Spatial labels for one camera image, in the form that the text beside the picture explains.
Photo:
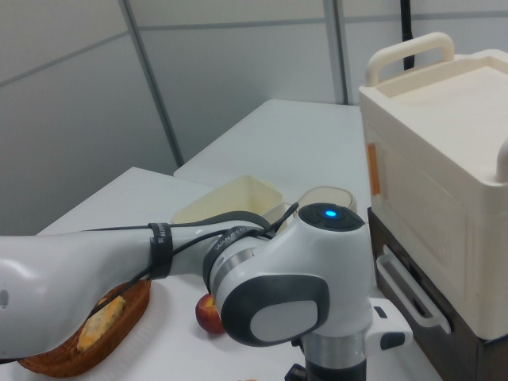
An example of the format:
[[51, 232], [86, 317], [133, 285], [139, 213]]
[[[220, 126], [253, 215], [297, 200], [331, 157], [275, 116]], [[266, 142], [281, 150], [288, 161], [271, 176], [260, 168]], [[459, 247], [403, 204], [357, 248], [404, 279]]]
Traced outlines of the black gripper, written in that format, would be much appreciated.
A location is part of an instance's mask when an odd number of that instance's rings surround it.
[[346, 368], [330, 368], [306, 359], [305, 366], [294, 364], [285, 375], [286, 381], [365, 381], [367, 361]]

